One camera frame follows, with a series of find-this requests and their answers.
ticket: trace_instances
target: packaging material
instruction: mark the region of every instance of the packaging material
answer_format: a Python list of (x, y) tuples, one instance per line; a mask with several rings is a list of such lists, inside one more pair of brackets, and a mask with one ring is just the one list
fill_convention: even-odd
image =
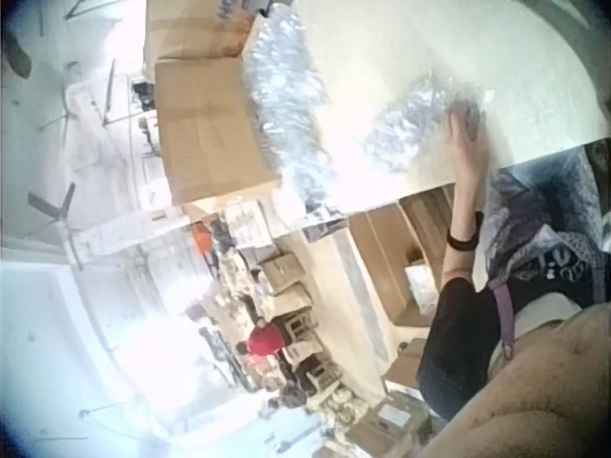
[(249, 200), (224, 209), (223, 216), (239, 249), (273, 245), (259, 202)]
[(162, 59), (238, 57), (252, 27), (253, 0), (147, 0), (144, 75)]
[(411, 295), (418, 304), (420, 313), (432, 317), (437, 309), (439, 293), (435, 286), (431, 268), (418, 260), (405, 268), (405, 275), (410, 284)]
[(295, 283), (277, 296), (266, 296), (262, 300), (261, 309), (265, 318), (271, 319), (311, 305), (312, 298), (307, 290), (301, 283)]
[(301, 280), (305, 274), (306, 271), (297, 257), (288, 253), (262, 263), (258, 282), (264, 285), (267, 294), (278, 295)]
[(363, 142), (365, 153), (375, 167), (403, 173), (425, 142), (440, 132), (441, 121), (453, 104), (465, 104), (467, 130), (475, 135), (492, 96), (492, 92), (479, 94), (460, 87), (452, 78), (442, 80), (429, 72), (379, 114)]
[(349, 230), (373, 287), (395, 324), (427, 327), (413, 298), (405, 268), (422, 259), (422, 249), (402, 208), (393, 203), (355, 215)]
[[(327, 95), (312, 67), (304, 27), (290, 7), (274, 4), (257, 32), (244, 53), (243, 75), (266, 159), (280, 171), (283, 187), (300, 197), (304, 217), (321, 207), (332, 209), (329, 190), (336, 176), (313, 114)], [(322, 222), (326, 213), (334, 212), (326, 209), (310, 223)]]
[(399, 392), (423, 401), (416, 374), (424, 350), (425, 339), (414, 339), (408, 347), (392, 362), (389, 370), (382, 376), (388, 392)]
[(241, 68), (239, 58), (157, 65), (161, 155), (175, 204), (215, 213), (275, 186), (252, 134)]
[(417, 434), (429, 421), (427, 410), (400, 393), (389, 394), (350, 428), (346, 437), (354, 456), (399, 458), (417, 444)]

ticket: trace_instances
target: stack of boxes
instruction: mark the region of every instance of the stack of boxes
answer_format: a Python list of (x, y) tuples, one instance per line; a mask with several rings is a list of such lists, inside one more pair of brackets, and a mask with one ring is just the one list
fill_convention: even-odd
[(241, 55), (257, 3), (266, 2), (147, 2), (144, 72), (155, 82), (161, 155), (175, 205), (215, 213), (275, 186), (242, 83)]

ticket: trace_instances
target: cardboard box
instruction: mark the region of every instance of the cardboard box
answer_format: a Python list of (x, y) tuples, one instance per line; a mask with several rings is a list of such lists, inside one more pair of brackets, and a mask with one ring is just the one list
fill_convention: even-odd
[(349, 230), (389, 319), (396, 325), (431, 325), (420, 315), (405, 268), (421, 248), (401, 207), (393, 203), (349, 219)]
[(157, 65), (161, 155), (175, 204), (206, 213), (272, 191), (253, 136), (239, 58)]
[(304, 277), (306, 271), (293, 253), (282, 255), (261, 264), (270, 292), (282, 293), (288, 286)]
[(411, 231), (422, 250), (427, 265), (431, 268), (437, 288), (441, 283), (443, 259), (446, 254), (448, 229), (452, 224), (452, 207), (443, 188), (399, 200), (401, 208), (410, 222)]
[(426, 342), (426, 339), (413, 339), (408, 347), (392, 362), (389, 370), (382, 376), (382, 381), (388, 392), (407, 394), (412, 398), (424, 401), (416, 381), (416, 374)]
[(441, 188), (350, 218), (350, 233), (390, 320), (429, 326), (411, 292), (406, 267), (424, 260), (438, 289), (452, 210)]
[(242, 0), (148, 0), (144, 75), (162, 59), (238, 57), (256, 10)]
[(414, 434), (429, 420), (415, 400), (400, 393), (389, 394), (346, 433), (361, 456), (398, 458), (414, 445)]
[(422, 358), (422, 353), (424, 352), (424, 346), (427, 344), (426, 339), (411, 339), (408, 343), (408, 347), (401, 352), (399, 356), (412, 356), (415, 358)]

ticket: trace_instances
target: table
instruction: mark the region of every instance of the table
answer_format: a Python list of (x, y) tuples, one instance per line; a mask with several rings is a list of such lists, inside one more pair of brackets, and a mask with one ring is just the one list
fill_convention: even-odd
[(307, 0), (295, 9), (329, 97), (317, 112), (322, 141), (340, 168), (349, 170), (345, 211), (454, 181), (439, 145), (423, 151), (391, 184), (358, 158), (357, 141), (372, 120), (429, 70), (493, 94), (487, 107), (493, 167), (608, 135), (578, 57), (552, 26), (519, 2)]

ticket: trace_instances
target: woman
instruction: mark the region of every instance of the woman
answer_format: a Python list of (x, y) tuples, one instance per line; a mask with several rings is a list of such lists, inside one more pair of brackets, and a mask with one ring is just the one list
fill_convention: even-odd
[[(465, 116), (463, 106), (449, 114), (453, 220), (437, 312), (418, 370), (423, 397), (448, 421), (525, 346), (609, 294), (608, 256), (599, 251), (593, 229), (600, 209), (591, 195), (598, 193), (594, 180), (588, 182), (584, 155), (576, 151), (568, 159), (496, 172), (482, 221), (475, 206), (488, 150), (483, 127), (469, 135)], [(579, 189), (573, 192), (572, 185)], [(482, 226), (489, 283), (476, 292), (472, 273)]]

